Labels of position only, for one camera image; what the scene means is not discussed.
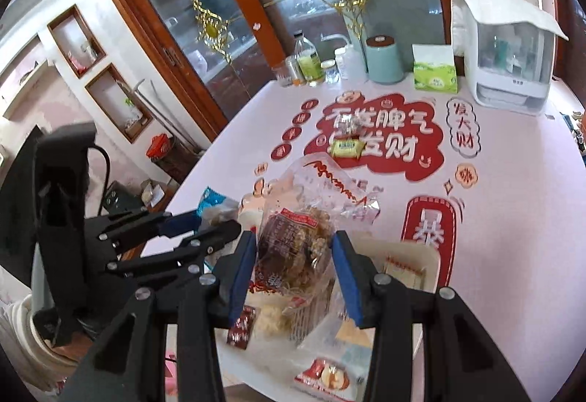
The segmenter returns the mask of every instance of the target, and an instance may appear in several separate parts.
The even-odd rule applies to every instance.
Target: white tablecloth
[[[260,164],[268,163],[266,183],[278,178],[306,146],[308,152],[327,148],[333,119],[326,117],[336,108],[364,109],[373,123],[367,155],[346,171],[379,192],[374,234],[438,246],[440,284],[450,275],[449,285],[494,338],[531,399],[549,401],[586,347],[586,171],[551,104],[537,117],[498,111],[474,103],[464,80],[460,86],[455,97],[415,91],[411,75],[392,86],[281,88],[272,82],[216,139],[168,210],[195,208],[207,186],[237,200],[252,194]],[[336,103],[352,89],[361,93]],[[318,103],[313,108],[308,100]],[[304,103],[308,115],[295,119]],[[284,135],[292,121],[295,130]],[[247,206],[259,202],[245,198]],[[153,240],[143,255],[177,242]],[[254,369],[227,371],[247,382]]]

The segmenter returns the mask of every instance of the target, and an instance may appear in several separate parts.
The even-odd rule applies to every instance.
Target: white sleeve
[[[20,378],[42,391],[73,374],[77,363],[52,352],[32,322],[31,296],[0,308],[0,343]]]

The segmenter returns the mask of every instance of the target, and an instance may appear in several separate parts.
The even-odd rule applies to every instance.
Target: tissue box
[[[416,90],[458,93],[451,45],[413,45]]]

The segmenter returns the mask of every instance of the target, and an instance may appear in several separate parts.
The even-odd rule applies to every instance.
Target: bottle with green label
[[[295,50],[293,55],[301,68],[305,81],[309,86],[317,86],[323,82],[322,62],[313,43],[303,37],[303,32],[298,31],[295,37]]]

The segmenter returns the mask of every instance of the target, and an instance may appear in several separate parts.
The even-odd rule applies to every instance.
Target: metal screw
[[[151,290],[148,288],[139,288],[134,292],[134,296],[139,301],[144,301],[145,299],[149,299],[151,297]]]
[[[439,289],[439,295],[444,299],[454,299],[456,292],[450,287],[443,287]]]
[[[213,275],[213,273],[206,273],[205,275],[201,275],[199,277],[199,284],[205,287],[209,287],[210,285],[213,285],[215,282],[216,277]]]
[[[391,278],[391,276],[387,275],[386,273],[377,273],[374,276],[374,282],[377,285],[388,285],[392,281],[393,281],[393,279]]]

